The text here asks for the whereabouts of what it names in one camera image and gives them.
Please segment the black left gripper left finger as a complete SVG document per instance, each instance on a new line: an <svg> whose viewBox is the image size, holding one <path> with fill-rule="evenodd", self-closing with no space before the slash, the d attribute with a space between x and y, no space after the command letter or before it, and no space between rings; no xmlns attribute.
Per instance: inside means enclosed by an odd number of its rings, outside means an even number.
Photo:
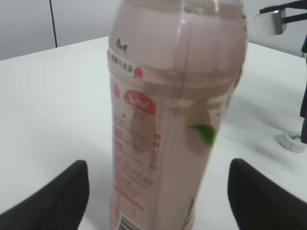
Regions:
<svg viewBox="0 0 307 230"><path fill-rule="evenodd" d="M0 216L2 230L76 230L89 199L88 167L75 161L50 183Z"/></svg>

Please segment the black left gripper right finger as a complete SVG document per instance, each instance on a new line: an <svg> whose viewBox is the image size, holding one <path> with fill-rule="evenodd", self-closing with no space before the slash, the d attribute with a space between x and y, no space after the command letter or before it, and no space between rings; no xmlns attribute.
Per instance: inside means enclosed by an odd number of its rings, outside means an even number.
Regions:
<svg viewBox="0 0 307 230"><path fill-rule="evenodd" d="M227 195L241 230L305 230L307 204L243 159L230 163Z"/></svg>

